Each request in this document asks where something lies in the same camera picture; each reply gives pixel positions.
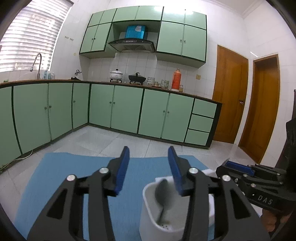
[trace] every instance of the cable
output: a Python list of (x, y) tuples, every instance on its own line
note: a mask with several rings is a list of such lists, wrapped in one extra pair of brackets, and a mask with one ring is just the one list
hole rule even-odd
[(7, 163), (6, 165), (4, 165), (3, 167), (1, 167), (1, 168), (0, 168), (0, 172), (1, 172), (5, 167), (7, 167), (9, 164), (13, 163), (14, 161), (17, 161), (17, 160), (24, 160), (24, 159), (28, 158), (29, 156), (31, 156), (32, 153), (33, 153), (33, 150), (31, 151), (31, 154), (28, 155), (28, 156), (26, 156), (26, 157), (23, 157), (23, 158), (17, 158), (17, 159), (12, 160), (11, 162), (9, 162), (9, 163)]

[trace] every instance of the range hood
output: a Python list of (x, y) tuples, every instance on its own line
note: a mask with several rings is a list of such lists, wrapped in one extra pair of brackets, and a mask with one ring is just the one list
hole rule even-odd
[(108, 44), (119, 52), (155, 52), (153, 42), (146, 39), (124, 38), (111, 41)]

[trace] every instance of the countertop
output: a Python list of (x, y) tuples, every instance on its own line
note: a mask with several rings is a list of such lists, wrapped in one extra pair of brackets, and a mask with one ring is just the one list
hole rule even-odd
[(162, 89), (158, 87), (152, 87), (152, 86), (145, 86), (145, 85), (132, 85), (129, 83), (114, 83), (114, 82), (99, 82), (99, 81), (83, 81), (83, 80), (18, 80), (18, 81), (10, 81), (10, 82), (5, 82), (5, 83), (0, 83), (0, 88), (5, 88), (5, 87), (10, 87), (10, 86), (16, 86), (16, 85), (25, 85), (25, 84), (40, 84), (40, 83), (88, 83), (88, 84), (102, 84), (102, 85), (121, 85), (121, 86), (130, 86), (130, 87), (135, 87), (135, 88), (142, 88), (142, 89), (151, 89), (151, 90), (158, 90), (158, 91), (163, 91), (167, 93), (172, 93), (172, 94), (179, 94), (183, 96), (188, 96), (188, 97), (193, 97), (201, 100), (205, 100), (208, 102), (212, 103), (217, 103), (221, 104), (220, 102), (197, 96), (197, 95), (192, 95), (192, 94), (187, 94), (183, 92), (176, 92), (172, 91), (169, 89)]

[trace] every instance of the person's hand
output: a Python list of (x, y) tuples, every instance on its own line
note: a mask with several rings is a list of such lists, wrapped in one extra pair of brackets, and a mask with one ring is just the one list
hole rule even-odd
[[(287, 216), (282, 216), (280, 222), (285, 223), (288, 221), (292, 213), (290, 213)], [(276, 216), (268, 211), (263, 209), (262, 210), (262, 216), (260, 217), (261, 222), (263, 226), (266, 228), (268, 232), (272, 232), (275, 229), (275, 224), (276, 224)]]

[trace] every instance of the screw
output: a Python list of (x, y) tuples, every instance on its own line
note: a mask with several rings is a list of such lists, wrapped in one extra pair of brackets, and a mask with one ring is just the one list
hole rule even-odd
[(67, 176), (67, 181), (71, 182), (71, 181), (74, 181), (75, 180), (75, 175), (71, 174), (69, 176)]
[(99, 170), (100, 173), (102, 174), (105, 174), (105, 173), (108, 173), (109, 172), (109, 169), (106, 168), (106, 167), (102, 167), (100, 170)]
[(189, 172), (190, 172), (191, 174), (197, 174), (197, 173), (198, 173), (198, 169), (195, 168), (195, 167), (191, 167), (191, 168), (189, 168)]
[(224, 175), (222, 176), (223, 181), (229, 182), (231, 180), (230, 176)]

